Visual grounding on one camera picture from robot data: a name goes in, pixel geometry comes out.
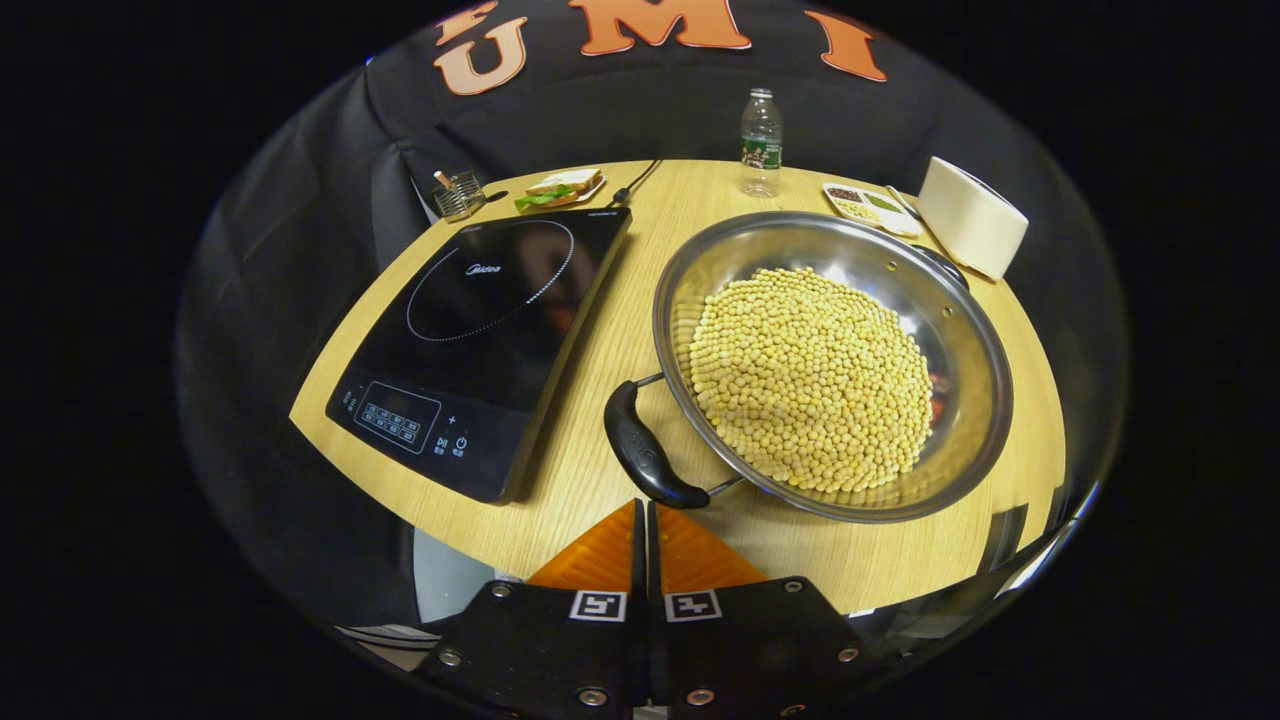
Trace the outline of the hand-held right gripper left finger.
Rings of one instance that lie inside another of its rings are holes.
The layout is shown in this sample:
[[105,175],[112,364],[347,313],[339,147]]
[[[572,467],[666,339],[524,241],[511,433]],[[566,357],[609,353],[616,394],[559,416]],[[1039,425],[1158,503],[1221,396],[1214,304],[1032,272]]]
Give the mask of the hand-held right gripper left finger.
[[645,701],[646,529],[628,501],[564,550],[604,577],[488,582],[448,619],[417,682],[488,719],[630,719]]

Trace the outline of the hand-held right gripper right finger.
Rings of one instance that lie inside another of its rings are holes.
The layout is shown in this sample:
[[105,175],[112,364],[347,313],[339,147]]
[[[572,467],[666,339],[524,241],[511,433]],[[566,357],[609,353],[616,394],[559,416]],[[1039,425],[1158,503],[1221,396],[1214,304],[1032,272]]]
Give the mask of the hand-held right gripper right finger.
[[675,510],[646,506],[648,698],[671,719],[812,719],[870,674],[870,646],[806,577],[664,591]]

